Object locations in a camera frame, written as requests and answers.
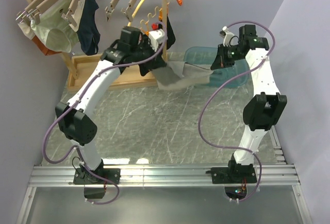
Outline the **grey and cream underwear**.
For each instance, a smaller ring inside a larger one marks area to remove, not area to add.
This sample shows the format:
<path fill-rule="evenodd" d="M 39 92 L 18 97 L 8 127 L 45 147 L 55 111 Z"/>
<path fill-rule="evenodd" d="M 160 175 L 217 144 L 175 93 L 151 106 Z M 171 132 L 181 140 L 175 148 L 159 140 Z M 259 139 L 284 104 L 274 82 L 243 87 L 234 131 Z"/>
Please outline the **grey and cream underwear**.
<path fill-rule="evenodd" d="M 208 65 L 184 61 L 169 61 L 165 67 L 151 71 L 160 90 L 180 90 L 189 86 L 208 84 L 213 70 Z"/>

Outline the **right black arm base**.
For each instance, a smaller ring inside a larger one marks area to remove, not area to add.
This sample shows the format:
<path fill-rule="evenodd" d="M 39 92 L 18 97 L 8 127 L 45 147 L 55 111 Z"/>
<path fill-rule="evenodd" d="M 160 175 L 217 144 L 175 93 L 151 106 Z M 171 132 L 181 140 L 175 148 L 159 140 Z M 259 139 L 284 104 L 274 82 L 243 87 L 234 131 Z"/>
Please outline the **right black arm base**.
<path fill-rule="evenodd" d="M 226 196 L 229 200 L 246 199 L 248 184 L 259 183 L 253 165 L 212 167 L 205 172 L 211 175 L 212 184 L 225 184 Z"/>

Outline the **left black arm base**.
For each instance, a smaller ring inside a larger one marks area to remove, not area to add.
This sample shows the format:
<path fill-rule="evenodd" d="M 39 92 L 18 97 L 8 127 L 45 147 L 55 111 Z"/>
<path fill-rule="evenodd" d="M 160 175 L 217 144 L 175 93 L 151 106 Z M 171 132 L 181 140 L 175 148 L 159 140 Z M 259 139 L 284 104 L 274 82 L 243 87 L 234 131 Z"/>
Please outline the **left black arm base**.
<path fill-rule="evenodd" d="M 106 194 L 108 182 L 104 179 L 110 180 L 115 184 L 120 181 L 121 171 L 119 168 L 115 169 L 98 169 L 93 171 L 98 177 L 93 176 L 84 167 L 76 169 L 73 179 L 73 184 L 84 187 L 84 196 L 87 199 L 102 199 Z"/>

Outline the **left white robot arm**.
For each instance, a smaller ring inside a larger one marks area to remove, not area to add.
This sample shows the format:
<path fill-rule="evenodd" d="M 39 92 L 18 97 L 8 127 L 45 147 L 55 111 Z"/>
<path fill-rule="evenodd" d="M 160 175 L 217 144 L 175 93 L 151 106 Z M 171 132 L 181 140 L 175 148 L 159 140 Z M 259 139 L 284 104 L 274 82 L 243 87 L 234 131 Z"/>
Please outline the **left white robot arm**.
<path fill-rule="evenodd" d="M 79 154 L 81 171 L 78 175 L 93 184 L 109 176 L 93 141 L 97 126 L 91 115 L 106 90 L 126 68 L 138 65 L 140 75 L 145 76 L 153 69 L 166 66 L 161 56 L 167 40 L 166 32 L 160 22 L 148 34 L 131 26 L 122 28 L 120 38 L 103 52 L 95 70 L 78 93 L 55 108 L 60 131 L 72 141 Z"/>

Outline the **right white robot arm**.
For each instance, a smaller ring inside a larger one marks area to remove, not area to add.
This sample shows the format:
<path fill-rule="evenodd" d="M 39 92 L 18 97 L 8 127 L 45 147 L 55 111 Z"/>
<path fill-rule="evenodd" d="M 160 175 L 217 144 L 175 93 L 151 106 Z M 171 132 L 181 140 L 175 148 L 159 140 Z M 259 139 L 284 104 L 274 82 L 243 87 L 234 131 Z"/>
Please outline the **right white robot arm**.
<path fill-rule="evenodd" d="M 213 167 L 209 171 L 214 184 L 256 183 L 254 156 L 263 137 L 278 123 L 287 104 L 287 97 L 276 86 L 268 52 L 267 38 L 257 35 L 254 24 L 239 28 L 238 43 L 232 45 L 235 36 L 228 27 L 220 32 L 224 38 L 218 46 L 212 70 L 231 67 L 244 59 L 250 69 L 253 97 L 243 110 L 244 132 L 239 147 L 233 153 L 227 167 Z"/>

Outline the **black underwear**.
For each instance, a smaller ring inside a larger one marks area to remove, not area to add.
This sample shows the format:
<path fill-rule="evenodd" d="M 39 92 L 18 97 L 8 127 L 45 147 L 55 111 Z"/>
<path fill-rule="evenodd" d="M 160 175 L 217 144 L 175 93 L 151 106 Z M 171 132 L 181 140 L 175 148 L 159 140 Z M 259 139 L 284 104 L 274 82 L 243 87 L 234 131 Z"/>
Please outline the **black underwear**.
<path fill-rule="evenodd" d="M 176 38 L 171 26 L 169 17 L 167 17 L 167 50 L 175 43 Z M 141 76 L 145 76 L 152 70 L 165 67 L 167 64 L 162 58 L 163 52 L 160 52 L 154 59 L 139 65 Z"/>

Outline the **navy blue underwear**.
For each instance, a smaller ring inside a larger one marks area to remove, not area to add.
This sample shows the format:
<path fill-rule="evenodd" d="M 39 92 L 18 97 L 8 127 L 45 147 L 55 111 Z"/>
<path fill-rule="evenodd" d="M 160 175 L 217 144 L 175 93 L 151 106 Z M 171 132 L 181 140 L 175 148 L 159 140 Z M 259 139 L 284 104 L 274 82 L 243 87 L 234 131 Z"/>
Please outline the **navy blue underwear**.
<path fill-rule="evenodd" d="M 95 12 L 98 9 L 96 0 L 85 0 L 77 31 L 81 50 L 88 56 L 98 53 L 98 44 L 101 38 L 95 22 Z"/>

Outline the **curved yellow clip hanger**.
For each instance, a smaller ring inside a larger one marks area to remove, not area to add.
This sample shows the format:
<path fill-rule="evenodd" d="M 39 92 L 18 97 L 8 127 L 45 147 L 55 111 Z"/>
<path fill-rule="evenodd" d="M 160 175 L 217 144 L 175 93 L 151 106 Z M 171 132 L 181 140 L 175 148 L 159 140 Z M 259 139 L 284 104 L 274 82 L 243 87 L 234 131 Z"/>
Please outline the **curved yellow clip hanger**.
<path fill-rule="evenodd" d="M 152 21 L 165 21 L 167 26 L 167 17 L 169 15 L 169 5 L 171 2 L 177 2 L 179 6 L 183 0 L 137 0 L 133 8 L 133 21 L 127 23 L 127 26 L 137 24 L 144 34 L 149 34 L 152 30 Z"/>

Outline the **light green underwear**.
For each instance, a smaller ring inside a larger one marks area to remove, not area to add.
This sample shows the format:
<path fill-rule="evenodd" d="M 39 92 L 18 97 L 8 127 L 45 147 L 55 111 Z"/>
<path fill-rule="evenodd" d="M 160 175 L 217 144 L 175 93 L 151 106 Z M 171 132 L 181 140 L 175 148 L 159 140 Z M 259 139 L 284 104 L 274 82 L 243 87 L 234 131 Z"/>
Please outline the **light green underwear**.
<path fill-rule="evenodd" d="M 77 33 L 70 27 L 62 14 L 68 12 L 72 0 L 58 0 L 40 15 L 40 23 L 31 21 L 30 27 L 39 40 L 50 50 L 70 53 L 79 42 Z"/>

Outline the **orange underwear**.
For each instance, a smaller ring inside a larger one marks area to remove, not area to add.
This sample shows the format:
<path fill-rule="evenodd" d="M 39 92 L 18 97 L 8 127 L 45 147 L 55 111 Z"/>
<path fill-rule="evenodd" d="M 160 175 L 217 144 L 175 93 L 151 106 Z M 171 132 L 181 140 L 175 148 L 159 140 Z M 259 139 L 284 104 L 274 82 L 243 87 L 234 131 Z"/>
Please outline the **orange underwear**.
<path fill-rule="evenodd" d="M 34 36 L 32 38 L 32 42 L 38 47 L 38 49 L 45 55 L 45 56 L 51 56 L 55 54 L 60 54 L 61 52 L 55 52 L 53 50 L 48 49 L 37 36 Z"/>

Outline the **blue plastic basin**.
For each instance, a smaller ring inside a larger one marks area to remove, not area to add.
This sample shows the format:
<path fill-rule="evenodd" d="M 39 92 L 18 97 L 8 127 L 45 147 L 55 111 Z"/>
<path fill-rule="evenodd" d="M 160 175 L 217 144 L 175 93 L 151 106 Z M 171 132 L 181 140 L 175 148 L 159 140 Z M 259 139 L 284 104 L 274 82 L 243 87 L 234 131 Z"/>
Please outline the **blue plastic basin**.
<path fill-rule="evenodd" d="M 210 68 L 216 58 L 217 50 L 216 47 L 194 46 L 186 50 L 184 61 L 199 67 Z M 209 83 L 203 84 L 203 86 L 218 88 L 228 79 L 248 70 L 249 67 L 245 60 L 235 61 L 232 67 L 214 70 L 213 74 L 210 75 Z M 247 83 L 248 79 L 249 76 L 247 74 L 243 75 L 228 83 L 225 87 L 236 88 L 242 86 Z"/>

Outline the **wooden drying rack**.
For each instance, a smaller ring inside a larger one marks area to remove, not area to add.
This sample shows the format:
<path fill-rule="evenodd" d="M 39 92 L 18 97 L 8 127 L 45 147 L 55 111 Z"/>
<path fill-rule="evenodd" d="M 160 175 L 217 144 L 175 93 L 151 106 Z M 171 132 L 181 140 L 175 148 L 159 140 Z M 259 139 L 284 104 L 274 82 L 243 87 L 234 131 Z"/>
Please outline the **wooden drying rack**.
<path fill-rule="evenodd" d="M 38 16 L 33 15 L 32 20 L 34 20 L 36 24 L 39 24 L 40 14 Z M 79 95 L 83 96 L 87 93 L 93 93 L 99 88 L 108 89 L 113 82 L 122 75 L 126 68 L 139 66 L 139 64 L 153 59 L 160 50 L 163 50 L 165 43 L 166 41 L 153 56 L 140 61 L 139 59 L 141 59 L 142 56 L 139 53 L 139 47 L 146 47 L 148 45 L 151 47 L 148 34 L 144 34 L 138 28 L 125 26 L 121 30 L 120 38 L 115 40 L 111 46 L 101 54 L 96 68 L 81 87 Z"/>

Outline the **aluminium mounting rail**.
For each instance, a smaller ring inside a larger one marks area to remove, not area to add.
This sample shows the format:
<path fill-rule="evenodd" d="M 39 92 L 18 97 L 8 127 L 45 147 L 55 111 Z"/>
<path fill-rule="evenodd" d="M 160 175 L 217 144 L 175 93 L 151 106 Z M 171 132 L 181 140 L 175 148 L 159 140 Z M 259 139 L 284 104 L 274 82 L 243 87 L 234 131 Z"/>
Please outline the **aluminium mounting rail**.
<path fill-rule="evenodd" d="M 111 204 L 84 202 L 71 167 L 35 167 L 18 223 L 312 223 L 293 165 L 264 165 L 259 192 L 237 202 L 210 165 L 121 165 Z"/>

